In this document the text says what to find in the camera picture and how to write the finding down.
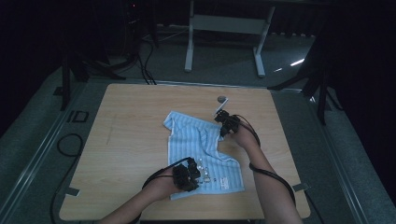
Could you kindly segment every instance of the person's left hand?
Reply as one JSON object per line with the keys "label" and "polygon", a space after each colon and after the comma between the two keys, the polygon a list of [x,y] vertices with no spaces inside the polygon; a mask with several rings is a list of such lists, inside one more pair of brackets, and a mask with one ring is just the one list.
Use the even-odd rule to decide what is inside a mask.
{"label": "person's left hand", "polygon": [[[163,171],[159,175],[172,175],[172,168]],[[172,176],[163,176],[151,180],[142,191],[147,192],[154,201],[159,201],[182,190],[175,186]]]}

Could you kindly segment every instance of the black wire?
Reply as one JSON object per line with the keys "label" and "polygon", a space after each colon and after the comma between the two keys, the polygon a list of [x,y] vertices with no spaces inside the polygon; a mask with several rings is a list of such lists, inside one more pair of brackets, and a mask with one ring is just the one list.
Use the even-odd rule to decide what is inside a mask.
{"label": "black wire", "polygon": [[167,170],[167,169],[169,169],[169,168],[172,168],[172,167],[176,166],[177,164],[179,164],[179,163],[181,163],[181,162],[183,162],[183,161],[187,161],[187,160],[192,160],[192,158],[191,158],[191,157],[186,157],[186,158],[184,158],[184,159],[181,159],[180,161],[174,162],[174,163],[172,163],[172,164],[166,166],[165,168],[162,168],[161,170],[155,172],[154,174],[152,174],[152,175],[146,180],[146,182],[143,184],[142,189],[143,189],[151,180],[155,179],[156,176],[159,175],[159,174],[161,174],[163,171],[165,171],[165,170]]}
{"label": "black wire", "polygon": [[137,55],[137,60],[140,63],[140,71],[142,73],[142,77],[143,77],[143,79],[145,79],[145,81],[148,85],[157,85],[157,83],[154,80],[154,77],[152,76],[150,71],[147,69],[148,63],[149,63],[149,58],[151,57],[154,47],[147,40],[143,39],[142,41],[150,46],[150,52],[149,52],[148,57],[144,64],[142,62],[142,58],[140,57],[140,55]]}
{"label": "black wire", "polygon": [[272,172],[269,172],[269,171],[266,171],[266,170],[262,170],[262,169],[258,169],[256,167],[254,167],[253,164],[251,164],[251,163],[248,165],[248,167],[250,168],[250,170],[252,170],[254,172],[257,172],[257,173],[262,174],[262,175],[268,175],[268,176],[276,179],[280,183],[282,183],[286,187],[286,189],[288,190],[288,192],[290,194],[290,197],[291,197],[291,199],[294,202],[294,205],[296,205],[296,199],[295,199],[295,196],[294,196],[294,191],[293,191],[293,189],[291,188],[291,186],[289,185],[289,183],[285,179],[283,179],[282,177],[280,177],[279,175],[277,175],[275,173],[272,173]]}
{"label": "black wire", "polygon": [[304,191],[306,198],[308,199],[309,202],[311,202],[312,206],[314,207],[315,212],[318,215],[318,218],[320,219],[320,223],[324,224],[324,220],[322,218],[322,216],[320,215],[319,210],[317,209],[317,207],[315,206],[314,202],[311,199],[311,196],[309,196],[308,192],[306,192],[306,190]]}
{"label": "black wire", "polygon": [[160,178],[160,177],[173,177],[173,176],[172,175],[157,175],[157,176],[154,176],[153,178],[151,178],[151,180]]}
{"label": "black wire", "polygon": [[254,138],[257,141],[257,144],[259,144],[259,147],[260,147],[262,145],[262,143],[260,142],[260,138],[257,135],[257,133],[254,131],[253,126],[251,126],[251,124],[244,117],[242,117],[240,115],[236,115],[236,116],[241,118],[241,119],[243,119],[248,124],[248,126],[246,124],[244,124],[243,122],[239,121],[239,120],[232,119],[232,117],[228,117],[226,119],[232,120],[233,122],[236,122],[238,125],[241,125],[241,126],[245,127],[249,132],[251,132],[253,134]]}
{"label": "black wire", "polygon": [[[70,136],[75,136],[75,137],[77,137],[78,140],[79,140],[79,149],[78,149],[78,153],[75,154],[75,155],[67,154],[67,153],[63,152],[62,149],[61,149],[61,147],[60,147],[61,142],[62,142],[66,137],[70,137]],[[52,199],[51,199],[51,203],[50,203],[50,208],[49,208],[49,215],[50,215],[51,222],[52,222],[53,224],[56,223],[55,217],[54,217],[54,214],[53,214],[53,213],[54,213],[54,212],[53,212],[53,206],[55,205],[56,196],[58,196],[59,191],[61,190],[61,187],[62,187],[62,185],[64,184],[64,181],[65,181],[66,178],[68,177],[69,173],[72,171],[72,169],[73,169],[73,168],[75,167],[75,165],[77,164],[77,161],[78,161],[78,159],[79,159],[79,157],[81,156],[81,153],[82,153],[83,145],[84,145],[84,142],[83,142],[83,140],[82,140],[82,137],[81,137],[80,135],[76,134],[76,133],[67,134],[67,135],[63,136],[61,139],[58,140],[58,143],[57,143],[57,149],[58,149],[58,151],[59,151],[62,155],[66,156],[66,157],[74,157],[75,159],[74,159],[72,165],[71,165],[71,166],[69,167],[69,169],[67,170],[67,172],[64,174],[64,177],[62,178],[62,181],[59,183],[58,188],[55,190],[55,193],[52,195]]]}
{"label": "black wire", "polygon": [[112,64],[112,65],[108,66],[108,68],[110,68],[114,72],[121,73],[121,72],[124,72],[124,71],[134,67],[134,65],[136,64],[136,61],[137,61],[137,56],[128,54],[125,57],[125,62]]}

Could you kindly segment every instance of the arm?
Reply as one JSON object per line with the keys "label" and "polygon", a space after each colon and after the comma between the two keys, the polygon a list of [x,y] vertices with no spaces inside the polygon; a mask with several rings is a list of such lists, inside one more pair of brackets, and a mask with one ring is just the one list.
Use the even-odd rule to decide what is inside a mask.
{"label": "arm", "polygon": [[[167,169],[160,175],[172,175],[172,169]],[[150,204],[177,192],[180,192],[180,189],[175,186],[172,177],[165,176],[153,179],[133,198],[101,219],[98,223],[130,223]]]}
{"label": "arm", "polygon": [[[232,133],[231,137],[246,151],[250,162],[256,168],[274,173],[253,134],[247,130],[248,125],[246,126],[239,125],[238,132]],[[256,172],[253,176],[267,223],[303,223],[288,190],[282,183]]]}

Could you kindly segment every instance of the towel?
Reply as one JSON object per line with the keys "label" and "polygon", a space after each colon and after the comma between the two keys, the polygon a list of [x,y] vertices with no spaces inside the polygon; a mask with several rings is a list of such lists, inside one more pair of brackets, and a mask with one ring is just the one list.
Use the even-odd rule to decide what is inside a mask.
{"label": "towel", "polygon": [[173,194],[171,200],[193,194],[224,194],[245,190],[239,162],[218,152],[218,141],[223,140],[219,135],[218,124],[171,111],[163,125],[171,131],[168,163],[192,157],[201,173],[198,189]]}

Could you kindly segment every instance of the hand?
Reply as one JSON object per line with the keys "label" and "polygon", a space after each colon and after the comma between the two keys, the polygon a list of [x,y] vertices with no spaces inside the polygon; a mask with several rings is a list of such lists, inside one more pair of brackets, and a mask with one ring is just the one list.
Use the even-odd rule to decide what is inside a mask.
{"label": "hand", "polygon": [[174,182],[172,175],[172,168],[169,168],[163,171],[159,175],[170,175],[158,177],[151,180],[142,191],[147,192],[153,201],[159,201],[166,197],[169,197],[171,194],[179,193],[182,190],[178,189]]}
{"label": "hand", "polygon": [[239,125],[238,132],[230,133],[230,136],[244,149],[260,147],[251,131],[253,131],[253,128],[247,123],[242,122],[242,124]]}

